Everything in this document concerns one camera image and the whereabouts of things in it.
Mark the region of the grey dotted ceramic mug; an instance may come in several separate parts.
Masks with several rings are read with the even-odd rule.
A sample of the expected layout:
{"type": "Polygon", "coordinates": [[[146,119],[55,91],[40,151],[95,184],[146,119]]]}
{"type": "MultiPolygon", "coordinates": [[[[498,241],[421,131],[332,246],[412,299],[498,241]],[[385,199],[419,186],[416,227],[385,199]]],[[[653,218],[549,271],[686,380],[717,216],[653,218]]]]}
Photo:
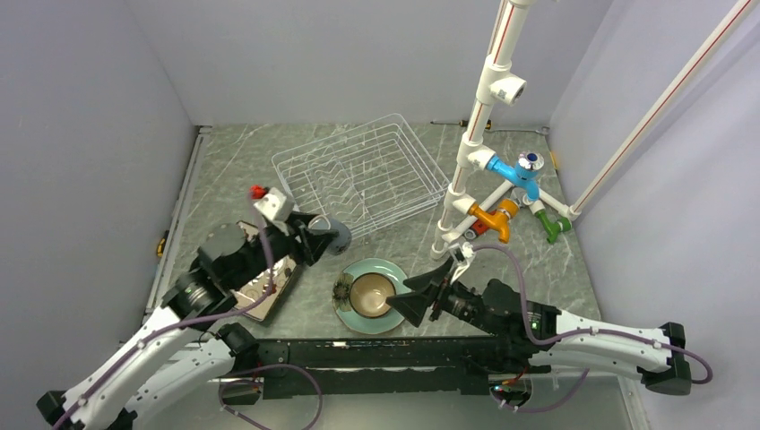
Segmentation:
{"type": "Polygon", "coordinates": [[[318,215],[309,222],[308,228],[312,233],[334,233],[334,237],[330,239],[326,248],[326,252],[330,255],[343,254],[350,247],[352,235],[349,228],[335,218],[318,215]]]}

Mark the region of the brown patterned ceramic bowl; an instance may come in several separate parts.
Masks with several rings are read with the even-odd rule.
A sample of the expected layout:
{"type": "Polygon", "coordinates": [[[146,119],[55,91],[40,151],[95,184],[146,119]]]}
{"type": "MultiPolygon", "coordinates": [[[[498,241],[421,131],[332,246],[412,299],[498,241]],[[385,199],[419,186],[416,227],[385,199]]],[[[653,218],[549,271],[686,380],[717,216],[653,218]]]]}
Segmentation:
{"type": "Polygon", "coordinates": [[[360,316],[376,319],[390,312],[386,299],[395,294],[396,288],[390,278],[369,272],[355,277],[350,283],[349,304],[360,316]]]}

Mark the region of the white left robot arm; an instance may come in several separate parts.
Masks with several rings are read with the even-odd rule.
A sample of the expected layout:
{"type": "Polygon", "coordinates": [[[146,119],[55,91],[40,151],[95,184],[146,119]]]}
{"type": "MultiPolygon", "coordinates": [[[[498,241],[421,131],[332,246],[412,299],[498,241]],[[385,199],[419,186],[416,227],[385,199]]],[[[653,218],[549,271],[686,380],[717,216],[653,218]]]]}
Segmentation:
{"type": "Polygon", "coordinates": [[[38,399],[43,419],[55,429],[134,429],[149,410],[168,406],[197,384],[250,374],[259,361],[259,344],[236,322],[222,325],[189,360],[164,365],[218,320],[238,315],[235,291],[269,273],[276,262],[291,258],[312,266],[324,253],[345,251],[351,241],[346,226],[323,215],[256,212],[255,221],[254,234],[241,224],[212,230],[189,271],[130,340],[74,387],[38,399]]]}

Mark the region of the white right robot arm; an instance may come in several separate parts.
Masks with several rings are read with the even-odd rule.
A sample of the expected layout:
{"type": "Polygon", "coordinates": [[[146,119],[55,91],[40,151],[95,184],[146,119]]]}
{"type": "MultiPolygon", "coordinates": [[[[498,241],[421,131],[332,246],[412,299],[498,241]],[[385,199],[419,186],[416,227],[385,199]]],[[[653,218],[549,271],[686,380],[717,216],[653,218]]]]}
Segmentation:
{"type": "Polygon", "coordinates": [[[449,258],[406,279],[406,292],[385,302],[414,326],[446,313],[504,340],[493,351],[497,366],[506,372],[522,365],[573,366],[625,376],[659,394],[691,392],[681,325],[645,329],[595,321],[527,300],[499,279],[490,279],[482,290],[469,288],[458,280],[459,272],[459,264],[449,258]]]}

